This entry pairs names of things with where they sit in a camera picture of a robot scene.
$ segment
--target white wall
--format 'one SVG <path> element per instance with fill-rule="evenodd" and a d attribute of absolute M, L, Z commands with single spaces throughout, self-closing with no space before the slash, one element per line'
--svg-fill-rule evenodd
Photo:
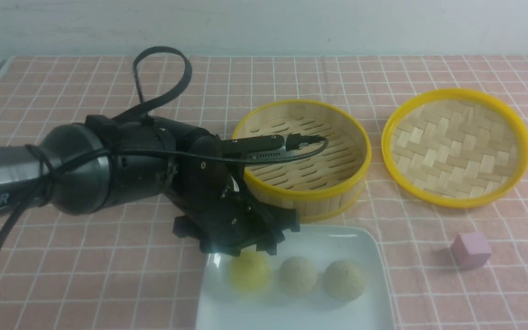
<path fill-rule="evenodd" d="M 0 56 L 528 54 L 528 0 L 0 0 Z"/>

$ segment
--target robotic arm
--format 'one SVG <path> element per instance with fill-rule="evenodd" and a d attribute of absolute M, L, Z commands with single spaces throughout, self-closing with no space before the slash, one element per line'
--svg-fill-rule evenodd
<path fill-rule="evenodd" d="M 54 168 L 96 150 L 110 154 L 50 180 L 29 207 L 50 203 L 83 215 L 165 194 L 185 214 L 175 219 L 174 233 L 197 238 L 202 252 L 239 255 L 256 244 L 275 254 L 282 231 L 299 230 L 299 215 L 258 201 L 243 181 L 243 162 L 278 162 L 253 158 L 321 141 L 298 134 L 220 140 L 203 128 L 160 117 L 120 124 L 90 115 L 84 124 L 55 127 L 38 149 Z M 33 150 L 0 147 L 0 216 L 23 201 L 42 175 L 50 170 Z"/>

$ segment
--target woven bamboo base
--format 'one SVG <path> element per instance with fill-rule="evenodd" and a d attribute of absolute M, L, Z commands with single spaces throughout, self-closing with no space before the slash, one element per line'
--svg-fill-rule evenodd
<path fill-rule="evenodd" d="M 500 188 L 519 150 L 505 119 L 478 103 L 440 100 L 411 111 L 394 131 L 392 158 L 407 180 L 446 198 L 475 198 Z"/>
<path fill-rule="evenodd" d="M 255 177 L 272 186 L 291 190 L 320 190 L 335 186 L 350 178 L 364 163 L 363 144 L 360 146 L 344 130 L 314 118 L 283 117 L 266 121 L 249 131 L 248 136 L 270 134 L 321 135 L 329 146 L 317 156 L 285 163 L 251 167 Z M 311 152 L 318 144 L 303 148 Z"/>

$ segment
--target dough ball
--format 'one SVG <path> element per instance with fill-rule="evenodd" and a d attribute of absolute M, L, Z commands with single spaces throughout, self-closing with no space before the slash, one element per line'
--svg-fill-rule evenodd
<path fill-rule="evenodd" d="M 270 280 L 270 265 L 264 253 L 242 251 L 229 263 L 229 282 L 235 290 L 249 293 L 262 288 Z"/>
<path fill-rule="evenodd" d="M 332 298 L 349 303 L 364 292 L 364 273 L 351 261 L 335 261 L 325 270 L 323 286 Z"/>
<path fill-rule="evenodd" d="M 280 288 L 292 297 L 306 297 L 317 286 L 319 273 L 310 261 L 303 257 L 292 257 L 280 266 Z"/>

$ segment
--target yellow rim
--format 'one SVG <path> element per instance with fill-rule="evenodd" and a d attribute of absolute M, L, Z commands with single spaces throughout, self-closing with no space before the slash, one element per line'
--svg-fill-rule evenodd
<path fill-rule="evenodd" d="M 394 160 L 392 159 L 392 154 L 390 150 L 390 140 L 394 130 L 399 125 L 400 121 L 404 119 L 408 113 L 416 109 L 417 107 L 424 105 L 425 103 L 430 103 L 438 100 L 466 100 L 480 103 L 491 110 L 496 111 L 501 115 L 509 124 L 511 129 L 515 132 L 517 137 L 517 144 L 519 146 L 519 163 L 515 169 L 515 173 L 508 179 L 508 181 L 501 186 L 499 189 L 491 192 L 490 194 L 477 197 L 477 198 L 464 198 L 464 199 L 452 199 L 444 198 L 431 194 L 429 192 L 424 192 L 423 190 L 415 187 L 410 181 L 408 181 L 402 173 L 398 171 Z M 471 208 L 478 207 L 485 204 L 488 204 L 492 201 L 495 201 L 507 192 L 509 192 L 524 175 L 525 171 L 528 168 L 528 131 L 523 121 L 520 119 L 519 115 L 511 109 L 507 104 L 490 96 L 488 94 L 478 92 L 476 90 L 469 90 L 463 88 L 449 88 L 449 89 L 439 89 L 420 94 L 415 96 L 411 100 L 405 102 L 400 106 L 394 114 L 388 119 L 386 126 L 384 127 L 384 133 L 382 135 L 382 156 L 384 158 L 384 164 L 390 175 L 394 180 L 405 190 L 420 198 L 422 200 L 428 201 L 436 205 L 442 205 L 446 207 L 454 208 Z"/>
<path fill-rule="evenodd" d="M 275 186 L 271 186 L 270 184 L 264 183 L 262 180 L 256 178 L 254 175 L 252 175 L 250 171 L 248 171 L 248 169 L 246 169 L 244 172 L 246 182 L 253 184 L 254 186 L 257 187 L 258 190 L 264 191 L 266 194 L 272 197 L 289 198 L 294 201 L 309 201 L 312 198 L 315 198 L 315 199 L 329 198 L 329 197 L 333 197 L 333 196 L 347 192 L 348 190 L 350 190 L 350 188 L 354 186 L 354 184 L 356 184 L 356 182 L 358 182 L 363 177 L 366 171 L 368 171 L 368 168 L 370 166 L 370 161 L 372 158 L 372 148 L 370 146 L 368 134 L 366 134 L 364 127 L 362 127 L 362 125 L 360 125 L 360 123 L 356 119 L 354 119 L 354 117 L 352 117 L 351 115 L 349 115 L 348 113 L 346 113 L 345 111 L 337 107 L 331 106 L 326 103 L 317 102 L 314 100 L 282 100 L 282 101 L 270 103 L 270 104 L 261 106 L 257 108 L 256 110 L 252 111 L 251 113 L 249 113 L 248 115 L 246 115 L 242 119 L 242 121 L 237 124 L 237 126 L 235 127 L 235 130 L 233 130 L 232 138 L 238 138 L 237 134 L 239 130 L 241 129 L 241 127 L 243 127 L 246 121 L 248 121 L 248 119 L 250 119 L 250 117 L 252 117 L 256 113 L 266 110 L 269 107 L 285 105 L 285 104 L 290 104 L 290 103 L 308 103 L 308 104 L 324 106 L 333 111 L 339 112 L 340 114 L 344 115 L 344 117 L 346 117 L 349 121 L 354 123 L 354 125 L 356 125 L 358 129 L 360 129 L 360 131 L 362 132 L 364 136 L 364 140 L 366 141 L 366 149 L 368 151 L 364 159 L 364 163 L 362 163 L 362 166 L 360 167 L 360 169 L 358 169 L 358 171 L 354 173 L 354 175 L 350 177 L 349 179 L 347 179 L 346 181 L 340 184 L 337 184 L 331 188 L 321 189 L 321 190 L 302 190 L 302 191 L 286 190 L 286 189 L 278 188 Z"/>

